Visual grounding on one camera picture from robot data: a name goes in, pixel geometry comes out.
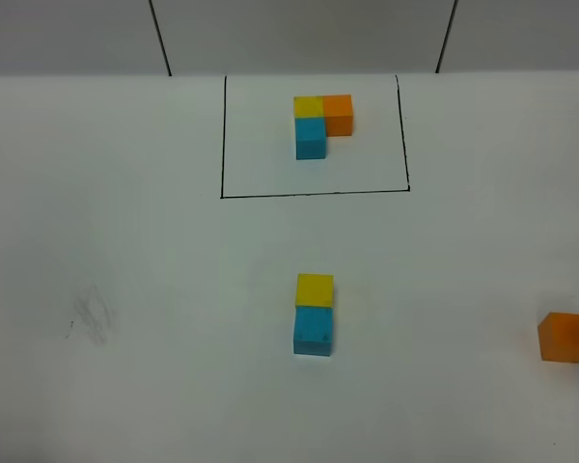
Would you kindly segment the orange template block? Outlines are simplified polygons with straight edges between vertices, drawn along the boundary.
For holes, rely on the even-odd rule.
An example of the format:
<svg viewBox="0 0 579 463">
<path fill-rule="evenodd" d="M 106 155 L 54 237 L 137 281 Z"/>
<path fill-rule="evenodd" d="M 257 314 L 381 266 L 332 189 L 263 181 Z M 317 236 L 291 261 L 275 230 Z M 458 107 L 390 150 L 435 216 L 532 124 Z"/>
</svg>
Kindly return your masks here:
<svg viewBox="0 0 579 463">
<path fill-rule="evenodd" d="M 351 95 L 324 95 L 322 102 L 326 136 L 351 136 L 354 127 Z"/>
</svg>

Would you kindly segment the blue template block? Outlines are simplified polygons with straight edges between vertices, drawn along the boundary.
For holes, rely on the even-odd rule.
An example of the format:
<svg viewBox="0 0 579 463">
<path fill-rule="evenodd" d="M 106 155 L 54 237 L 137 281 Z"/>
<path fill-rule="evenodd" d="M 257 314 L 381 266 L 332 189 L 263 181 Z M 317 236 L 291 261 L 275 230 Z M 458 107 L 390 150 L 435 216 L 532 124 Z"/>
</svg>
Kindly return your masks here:
<svg viewBox="0 0 579 463">
<path fill-rule="evenodd" d="M 295 156 L 297 160 L 324 159 L 327 155 L 327 136 L 324 118 L 297 118 L 295 128 Z"/>
</svg>

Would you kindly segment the yellow template block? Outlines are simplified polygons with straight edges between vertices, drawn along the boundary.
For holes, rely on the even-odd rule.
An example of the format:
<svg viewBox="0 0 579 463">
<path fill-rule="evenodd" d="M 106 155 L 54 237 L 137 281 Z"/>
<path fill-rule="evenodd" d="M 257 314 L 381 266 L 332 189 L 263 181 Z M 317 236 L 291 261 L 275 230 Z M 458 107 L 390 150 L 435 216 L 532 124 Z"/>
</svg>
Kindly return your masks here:
<svg viewBox="0 0 579 463">
<path fill-rule="evenodd" d="M 295 96 L 293 98 L 293 115 L 296 119 L 323 118 L 322 96 Z"/>
</svg>

